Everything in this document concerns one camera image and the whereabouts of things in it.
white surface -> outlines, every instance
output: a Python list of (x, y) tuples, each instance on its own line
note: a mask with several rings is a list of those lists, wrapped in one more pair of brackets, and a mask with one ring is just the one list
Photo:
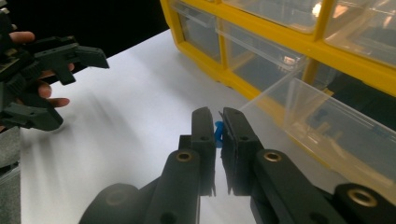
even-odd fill
[[(110, 69), (88, 68), (77, 82), (53, 86), (71, 104), (54, 132), (23, 130), (22, 223), (74, 224), (105, 187), (142, 188), (161, 175), (191, 112), (247, 100), (203, 74), (174, 45), (169, 31), (111, 57)], [(218, 197), (203, 198), (201, 223), (253, 223), (248, 198), (227, 195), (218, 153)]]

